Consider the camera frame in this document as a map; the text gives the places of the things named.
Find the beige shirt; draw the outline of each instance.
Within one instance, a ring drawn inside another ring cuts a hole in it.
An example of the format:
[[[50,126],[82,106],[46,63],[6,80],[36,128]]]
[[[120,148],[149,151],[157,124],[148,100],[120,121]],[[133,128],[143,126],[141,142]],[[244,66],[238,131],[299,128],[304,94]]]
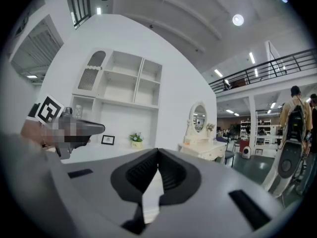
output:
[[[313,128],[313,123],[312,123],[312,110],[309,104],[306,101],[303,101],[302,99],[299,99],[297,96],[294,96],[292,98],[293,103],[295,105],[301,105],[303,104],[304,106],[304,120],[305,120],[305,126],[306,130],[312,130]],[[286,126],[286,121],[288,117],[288,112],[290,111],[291,106],[289,103],[285,103],[283,106],[283,110],[280,116],[280,123],[283,128]]]

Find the black metal railing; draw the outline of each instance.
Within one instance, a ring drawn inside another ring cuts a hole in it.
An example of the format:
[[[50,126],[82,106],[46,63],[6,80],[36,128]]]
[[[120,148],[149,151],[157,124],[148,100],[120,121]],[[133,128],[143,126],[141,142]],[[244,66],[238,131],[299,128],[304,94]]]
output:
[[[209,83],[217,94],[237,87],[317,68],[317,49],[309,49],[277,58]]]
[[[75,28],[91,17],[90,0],[70,0],[70,5]]]

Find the white dressing table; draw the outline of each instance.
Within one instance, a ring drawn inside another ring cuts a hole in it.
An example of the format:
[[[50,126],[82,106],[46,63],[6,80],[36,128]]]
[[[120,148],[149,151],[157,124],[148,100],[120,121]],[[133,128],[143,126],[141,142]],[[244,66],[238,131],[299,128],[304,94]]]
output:
[[[204,103],[201,101],[195,103],[190,110],[184,143],[179,144],[180,152],[210,161],[221,157],[220,162],[223,164],[227,143],[211,139],[207,118]]]

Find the green floor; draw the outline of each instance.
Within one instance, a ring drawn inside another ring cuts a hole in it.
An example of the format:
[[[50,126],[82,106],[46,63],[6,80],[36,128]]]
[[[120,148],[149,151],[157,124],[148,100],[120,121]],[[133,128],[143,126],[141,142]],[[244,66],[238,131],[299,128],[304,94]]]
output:
[[[243,159],[239,153],[235,153],[233,168],[239,173],[245,175],[249,179],[255,181],[258,184],[262,184],[266,175],[268,174],[274,158],[262,157],[262,156],[251,156],[250,159]],[[227,160],[227,166],[230,168],[232,165],[232,159]],[[269,192],[273,192],[279,183],[279,177],[277,177]],[[292,190],[288,195],[286,192],[283,194],[284,205],[287,207],[292,202],[300,199],[301,197]]]

